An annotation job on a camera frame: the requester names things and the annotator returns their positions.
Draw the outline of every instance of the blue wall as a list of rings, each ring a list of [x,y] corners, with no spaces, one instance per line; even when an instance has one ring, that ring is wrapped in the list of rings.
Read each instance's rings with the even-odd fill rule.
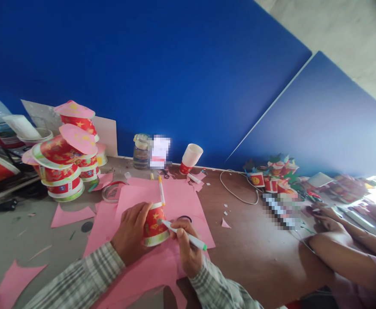
[[[223,162],[311,52],[253,0],[0,1],[0,99],[68,100]]]
[[[227,161],[290,153],[298,173],[376,175],[376,101],[318,52]]]

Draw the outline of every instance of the plaid shirt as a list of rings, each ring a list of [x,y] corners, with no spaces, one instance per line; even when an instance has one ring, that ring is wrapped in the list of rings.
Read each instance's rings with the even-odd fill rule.
[[[68,266],[25,306],[35,308],[89,308],[125,268],[111,243]],[[190,279],[203,308],[237,309],[262,306],[238,283],[224,278],[203,256],[201,271]]]

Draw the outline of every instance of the pen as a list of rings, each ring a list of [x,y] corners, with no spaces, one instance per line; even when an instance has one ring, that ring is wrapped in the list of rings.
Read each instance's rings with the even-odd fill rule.
[[[164,189],[162,188],[162,178],[161,176],[158,176],[158,181],[159,181],[159,193],[161,194],[161,203],[162,207],[165,206],[165,197],[164,197]]]
[[[174,229],[174,228],[171,227],[171,222],[169,222],[169,221],[167,221],[167,220],[162,220],[162,223],[163,223],[167,228],[169,228],[171,231],[173,231],[173,232],[176,233],[176,229]],[[192,236],[192,235],[189,234],[189,233],[187,233],[187,234],[188,234],[188,238],[189,238],[189,240],[191,241],[191,243],[192,243],[195,247],[198,247],[199,249],[206,251],[206,244],[205,244],[202,240],[199,240],[198,238]]]

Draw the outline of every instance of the hand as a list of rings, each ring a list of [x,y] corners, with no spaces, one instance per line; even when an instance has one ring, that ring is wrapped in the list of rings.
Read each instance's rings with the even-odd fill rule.
[[[173,231],[170,232],[172,239],[178,239],[182,268],[189,278],[194,278],[202,267],[202,252],[189,242],[187,233],[197,238],[198,234],[191,222],[184,219],[173,222],[171,227],[178,229],[176,234]]]
[[[312,204],[313,209],[321,210],[321,213],[324,216],[330,217],[331,219],[333,219],[337,222],[341,222],[342,219],[339,217],[339,215],[337,215],[335,210],[332,209],[332,208],[325,208],[325,206],[327,206],[327,204],[321,203],[319,201],[316,201],[314,204]]]
[[[143,227],[151,206],[152,203],[142,202],[122,213],[121,225],[111,244],[126,266],[130,266],[154,248],[142,244]]]

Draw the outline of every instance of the wooden table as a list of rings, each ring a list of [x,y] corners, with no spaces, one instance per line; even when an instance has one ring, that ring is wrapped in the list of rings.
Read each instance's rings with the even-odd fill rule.
[[[178,173],[178,168],[173,166],[171,171]],[[216,244],[209,256],[226,278],[240,283],[265,309],[285,305],[333,281],[333,272],[297,239],[295,232],[280,228],[262,198],[257,205],[243,203],[224,188],[219,179],[221,171],[206,171],[204,182],[211,185],[204,185],[198,196]],[[255,190],[242,175],[225,172],[222,181],[243,200],[256,201]],[[231,229],[221,227],[222,218]],[[299,233],[304,238],[309,236],[305,230]],[[179,286],[188,299],[187,308],[197,308],[189,281],[182,279]]]

